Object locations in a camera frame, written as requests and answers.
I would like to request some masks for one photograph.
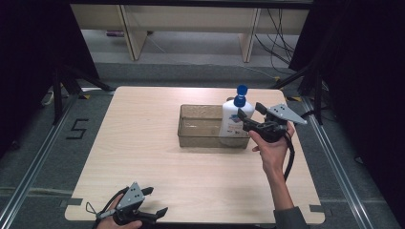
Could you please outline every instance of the clear container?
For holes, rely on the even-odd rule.
[[[246,148],[249,136],[219,137],[223,118],[221,105],[181,105],[179,143],[181,147]]]

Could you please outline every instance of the human hand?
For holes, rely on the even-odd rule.
[[[287,132],[292,137],[294,135],[294,128],[288,122]],[[252,149],[253,152],[260,151],[263,161],[263,170],[269,179],[283,174],[283,164],[287,153],[287,142],[281,137],[278,141],[268,143],[262,137],[254,132],[249,131],[249,136],[256,142],[257,146]]]
[[[114,209],[119,203],[119,200],[122,198],[122,196],[123,194],[116,197],[116,199],[114,199],[113,203],[110,205],[107,211]],[[116,224],[113,217],[108,217],[106,219],[103,219],[96,229],[139,229],[141,226],[142,222],[139,220],[132,221],[126,225],[119,226]]]

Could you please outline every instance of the wooden table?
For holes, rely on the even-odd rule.
[[[255,146],[246,149],[181,148],[177,130],[182,104],[221,105],[236,89],[120,87],[104,117],[72,198],[68,220],[94,220],[86,202],[100,211],[120,189],[136,181],[154,187],[141,205],[155,213],[168,207],[159,222],[274,223],[270,188]],[[285,102],[278,90],[248,90],[247,101],[274,106]],[[252,117],[263,121],[258,112]],[[297,135],[288,188],[308,224],[325,220],[311,212],[320,205]]]

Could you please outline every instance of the black cable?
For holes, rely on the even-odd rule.
[[[288,148],[289,148],[288,164],[287,164],[286,171],[284,172],[284,180],[287,181],[289,172],[291,171],[291,168],[292,168],[292,163],[294,162],[295,151],[294,151],[294,146],[292,145],[291,135],[288,132],[286,132],[286,135],[284,135],[284,139],[286,140]]]
[[[271,22],[273,23],[274,28],[275,28],[276,31],[277,31],[276,38],[277,38],[277,36],[280,36],[280,39],[283,41],[283,44],[284,44],[284,49],[285,49],[285,50],[288,50],[287,47],[289,47],[290,49],[292,49],[292,52],[294,52],[295,49],[292,48],[292,47],[286,42],[286,40],[284,39],[284,35],[283,35],[283,24],[282,24],[283,11],[282,11],[282,10],[279,10],[279,18],[280,18],[280,20],[279,20],[279,27],[277,27],[277,25],[276,25],[276,23],[275,23],[273,17],[271,16],[271,13],[270,13],[270,10],[269,10],[269,9],[267,9],[267,12],[268,12],[268,15],[270,16],[270,19],[271,19]]]
[[[257,41],[259,42],[259,44],[263,47],[263,49],[265,49],[267,52],[270,52],[272,55],[276,56],[277,58],[279,58],[280,60],[282,60],[284,63],[289,64],[289,62],[283,58],[283,56],[277,54],[276,52],[274,52],[273,50],[269,49],[265,44],[262,43],[262,41],[259,39],[259,37],[257,36],[257,34],[255,34],[255,37],[257,39]]]
[[[259,37],[258,37],[256,34],[255,34],[255,37],[256,37],[257,41],[259,41],[259,44],[265,49],[265,51],[267,51],[267,52],[270,53],[270,63],[271,63],[271,66],[273,67],[273,69],[274,69],[275,71],[277,71],[278,73],[283,73],[283,74],[288,74],[288,75],[290,75],[291,73],[285,73],[285,72],[283,72],[283,71],[278,70],[276,67],[274,67],[274,64],[273,64],[273,55],[276,56],[277,58],[279,58],[280,60],[284,61],[284,62],[285,62],[286,64],[288,64],[288,65],[289,65],[289,62],[288,62],[286,59],[284,59],[281,55],[275,53],[274,51],[272,51],[271,49],[269,49],[265,44],[263,44],[262,41],[259,39]]]
[[[108,209],[108,207],[111,205],[111,203],[114,201],[114,199],[116,199],[119,195],[124,194],[128,191],[129,187],[126,187],[124,189],[119,190],[109,201],[108,203],[105,205],[105,207],[103,208],[103,210],[101,210],[99,213],[97,213],[97,217],[96,217],[96,221],[93,224],[92,229],[96,229],[98,227],[98,225],[101,222],[101,219],[98,218],[99,215],[105,213]]]

